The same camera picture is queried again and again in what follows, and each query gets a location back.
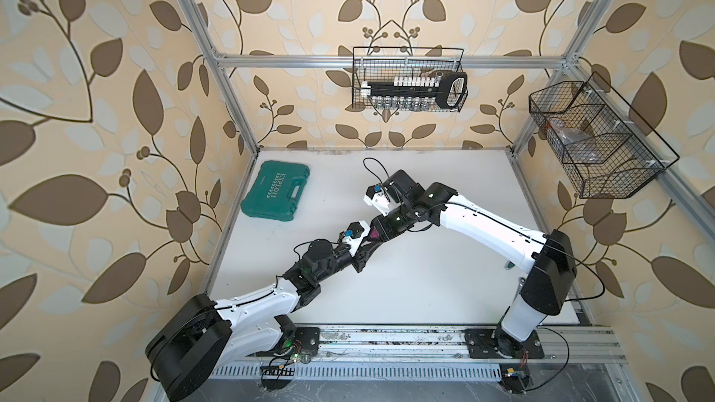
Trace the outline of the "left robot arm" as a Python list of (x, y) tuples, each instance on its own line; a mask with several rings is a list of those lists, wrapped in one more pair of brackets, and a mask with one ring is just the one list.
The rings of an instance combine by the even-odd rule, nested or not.
[(327, 278), (348, 267), (361, 272), (381, 245), (316, 239), (266, 288), (218, 301), (205, 293), (192, 297), (146, 346), (151, 377), (170, 401), (181, 401), (221, 364), (255, 353), (282, 355), (295, 333), (289, 314), (316, 299)]

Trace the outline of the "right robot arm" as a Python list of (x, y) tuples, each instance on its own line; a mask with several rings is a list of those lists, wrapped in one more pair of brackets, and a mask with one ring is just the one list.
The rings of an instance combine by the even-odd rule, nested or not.
[(545, 234), (497, 216), (434, 182), (424, 188), (400, 169), (367, 188), (364, 201), (381, 215), (371, 222), (366, 239), (385, 243), (426, 221), (458, 232), (502, 255), (526, 274), (525, 281), (495, 328), (499, 344), (519, 346), (549, 316), (558, 316), (577, 276), (566, 234)]

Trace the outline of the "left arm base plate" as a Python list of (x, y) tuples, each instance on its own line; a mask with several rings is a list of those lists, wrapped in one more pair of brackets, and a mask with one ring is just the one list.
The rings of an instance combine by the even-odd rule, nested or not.
[(320, 333), (320, 328), (311, 326), (284, 332), (268, 355), (284, 357), (291, 352), (299, 357), (315, 357), (320, 349)]

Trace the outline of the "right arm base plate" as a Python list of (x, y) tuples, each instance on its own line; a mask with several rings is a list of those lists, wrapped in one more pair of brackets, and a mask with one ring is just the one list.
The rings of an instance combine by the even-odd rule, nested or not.
[(540, 339), (533, 331), (525, 342), (518, 342), (501, 329), (474, 328), (464, 332), (468, 355), (472, 359), (543, 359)]

